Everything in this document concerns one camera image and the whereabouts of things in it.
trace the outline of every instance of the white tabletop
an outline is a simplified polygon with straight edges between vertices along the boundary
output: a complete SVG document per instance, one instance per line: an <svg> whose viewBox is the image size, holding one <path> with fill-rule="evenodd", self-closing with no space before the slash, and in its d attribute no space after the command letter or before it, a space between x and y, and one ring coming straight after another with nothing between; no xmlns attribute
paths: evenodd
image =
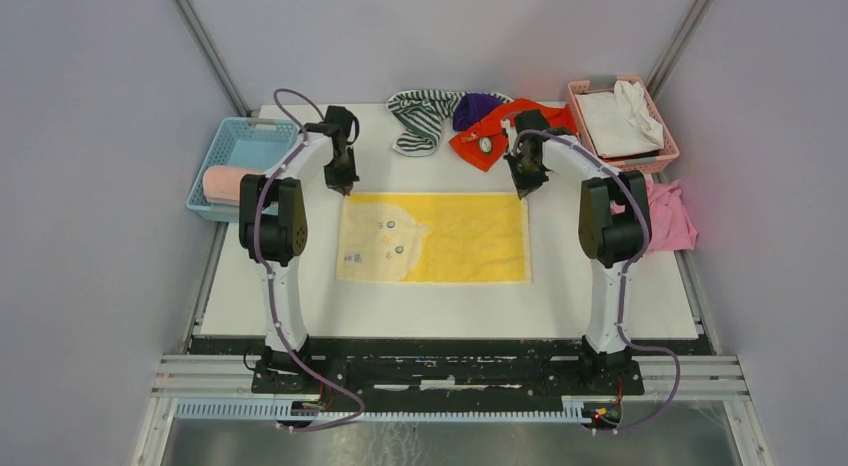
<svg viewBox="0 0 848 466"><path fill-rule="evenodd" d="M445 124L435 154L408 158L390 149L402 126L382 104L345 105L360 120L354 145L358 192L512 192L505 161L488 173L460 159ZM317 115L292 106L304 121ZM283 118L275 106L261 117ZM335 279L342 198L320 173L304 184L309 239L301 258L304 321L314 336L375 338L579 338L587 328L591 271L577 239L579 194L574 181L551 180L528 197L533 282L529 284L371 284ZM200 334L264 336L265 310L255 264L227 231ZM696 338L674 254L653 253L637 264L629 327L635 338Z"/></svg>

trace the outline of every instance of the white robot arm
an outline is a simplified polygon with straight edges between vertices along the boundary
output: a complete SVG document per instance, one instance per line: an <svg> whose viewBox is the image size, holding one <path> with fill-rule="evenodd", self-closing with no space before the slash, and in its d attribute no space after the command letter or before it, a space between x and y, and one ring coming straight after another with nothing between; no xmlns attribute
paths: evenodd
<svg viewBox="0 0 848 466"><path fill-rule="evenodd" d="M289 151L277 164L263 175L247 175L242 179L239 198L239 241L257 260L253 234L259 194L269 178L277 170L282 173L273 180L263 209L276 203L277 212L263 212L259 228L259 243L262 256L273 270L268 274L265 266L257 262L262 279L262 291L268 318L265 345L280 353L285 362L287 350L282 344L277 329L280 329L295 351L301 351L309 336L303 323L298 288L298 266L300 254L306 247L308 229L306 210L303 204L301 180L308 182L323 166L327 187L342 195L350 193L356 176L353 149L348 142L351 128L358 122L345 108L330 106L324 121L307 124L309 134L298 147ZM274 301L268 297L268 281L274 281Z"/></svg>
<svg viewBox="0 0 848 466"><path fill-rule="evenodd" d="M525 139L505 157L520 197L525 197L547 181L547 171L555 171L580 190L578 235L583 252L592 267L592 307L589 328L583 338L583 359L587 375L621 369L630 361L627 341L628 286L633 280L635 261L647 236L650 215L645 178L638 171L622 172L586 151L567 131L545 132L548 123L538 110L515 118L516 130ZM647 227L647 235L626 200L618 179L635 199ZM612 202L624 206L613 214Z"/></svg>

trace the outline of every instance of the gray wall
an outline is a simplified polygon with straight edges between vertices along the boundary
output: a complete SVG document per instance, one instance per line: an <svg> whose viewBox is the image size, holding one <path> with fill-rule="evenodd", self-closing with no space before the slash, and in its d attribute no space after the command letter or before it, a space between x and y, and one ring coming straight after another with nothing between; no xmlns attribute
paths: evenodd
<svg viewBox="0 0 848 466"><path fill-rule="evenodd" d="M691 0L193 0L252 108L415 88L564 99L593 73L647 76Z"/></svg>
<svg viewBox="0 0 848 466"><path fill-rule="evenodd" d="M0 0L0 464L125 464L230 114L170 0Z"/></svg>
<svg viewBox="0 0 848 466"><path fill-rule="evenodd" d="M716 0L659 108L701 280L780 465L848 455L848 0Z"/></svg>

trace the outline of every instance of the white towel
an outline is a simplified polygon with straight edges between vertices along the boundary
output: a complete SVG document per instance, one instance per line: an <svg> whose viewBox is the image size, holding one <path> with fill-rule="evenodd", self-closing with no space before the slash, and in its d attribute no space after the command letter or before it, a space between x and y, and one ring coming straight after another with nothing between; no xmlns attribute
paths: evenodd
<svg viewBox="0 0 848 466"><path fill-rule="evenodd" d="M617 81L614 92L581 94L577 102L598 156L617 158L663 148L663 126L651 117L641 84Z"/></svg>

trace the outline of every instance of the pink towel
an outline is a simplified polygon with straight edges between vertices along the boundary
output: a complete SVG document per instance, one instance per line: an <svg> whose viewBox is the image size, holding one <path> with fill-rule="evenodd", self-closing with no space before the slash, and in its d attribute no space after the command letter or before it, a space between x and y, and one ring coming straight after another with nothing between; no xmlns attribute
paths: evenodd
<svg viewBox="0 0 848 466"><path fill-rule="evenodd" d="M241 178L245 174L262 174L262 171L220 164L210 166L203 173L203 195L210 203L238 206Z"/></svg>
<svg viewBox="0 0 848 466"><path fill-rule="evenodd" d="M675 180L671 184L654 184L648 180L647 188L652 233L647 252L695 249L698 231L680 199L680 183ZM613 212L621 211L624 206L613 207Z"/></svg>

